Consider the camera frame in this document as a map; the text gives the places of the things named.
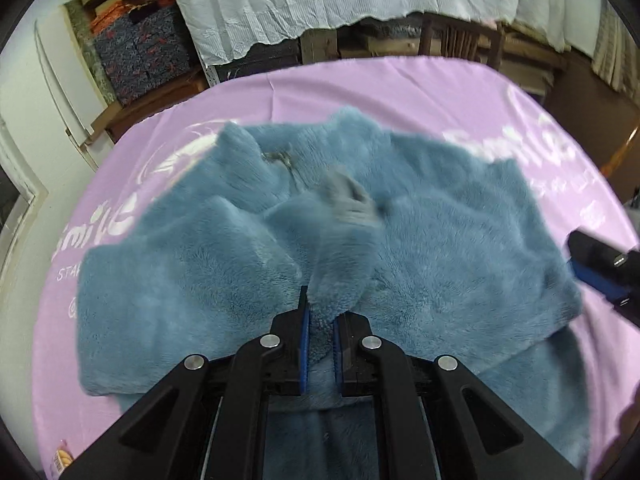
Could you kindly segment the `wooden chair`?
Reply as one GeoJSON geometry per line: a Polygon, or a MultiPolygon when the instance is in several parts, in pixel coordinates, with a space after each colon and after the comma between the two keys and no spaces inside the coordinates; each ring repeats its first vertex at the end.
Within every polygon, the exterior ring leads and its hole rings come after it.
{"type": "Polygon", "coordinates": [[[431,54],[436,32],[440,33],[439,56],[479,63],[482,60],[480,50],[483,49],[480,42],[486,40],[488,46],[485,48],[485,64],[493,70],[500,68],[506,39],[500,24],[486,25],[446,15],[423,13],[418,55],[431,54]]]}

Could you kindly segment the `blue fleece garment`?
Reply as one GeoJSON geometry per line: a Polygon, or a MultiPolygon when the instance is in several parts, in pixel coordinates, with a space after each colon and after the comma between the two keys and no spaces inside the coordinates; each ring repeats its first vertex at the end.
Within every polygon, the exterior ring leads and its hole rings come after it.
{"type": "Polygon", "coordinates": [[[269,479],[373,479],[373,411],[335,388],[352,311],[410,356],[459,359],[574,467],[589,451],[582,300],[520,168],[356,110],[226,125],[78,278],[79,381],[137,396],[193,353],[230,356],[310,302],[310,385],[273,402],[269,479]]]}

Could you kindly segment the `dark patterned fabric storage box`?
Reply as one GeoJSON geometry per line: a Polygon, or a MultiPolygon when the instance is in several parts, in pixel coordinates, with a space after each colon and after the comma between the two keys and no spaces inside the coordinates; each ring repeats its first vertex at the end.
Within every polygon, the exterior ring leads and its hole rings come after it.
{"type": "Polygon", "coordinates": [[[94,46],[123,106],[200,66],[176,4],[151,4],[116,18],[94,46]]]}

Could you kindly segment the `brown wooden cabinet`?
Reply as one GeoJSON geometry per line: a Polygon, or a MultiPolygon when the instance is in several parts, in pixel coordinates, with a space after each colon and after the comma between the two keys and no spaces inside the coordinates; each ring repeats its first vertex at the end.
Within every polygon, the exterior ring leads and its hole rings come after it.
{"type": "Polygon", "coordinates": [[[178,103],[191,99],[208,88],[202,70],[191,70],[167,84],[148,92],[140,99],[122,106],[118,101],[110,104],[93,121],[88,143],[93,144],[102,133],[106,133],[113,143],[135,124],[178,103]]]}

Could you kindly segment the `purple printed bed sheet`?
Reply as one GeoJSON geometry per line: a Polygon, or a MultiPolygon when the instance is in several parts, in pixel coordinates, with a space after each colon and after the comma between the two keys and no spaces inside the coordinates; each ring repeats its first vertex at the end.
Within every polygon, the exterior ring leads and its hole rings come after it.
{"type": "Polygon", "coordinates": [[[623,250],[638,236],[612,188],[579,145],[495,70],[450,58],[363,58],[256,74],[218,84],[133,126],[81,196],[51,257],[32,350],[32,420],[44,471],[54,453],[80,454],[115,421],[110,398],[82,392],[76,358],[80,264],[120,240],[145,206],[216,141],[226,122],[322,122],[361,110],[398,132],[518,161],[558,243],[583,229],[623,250]]]}

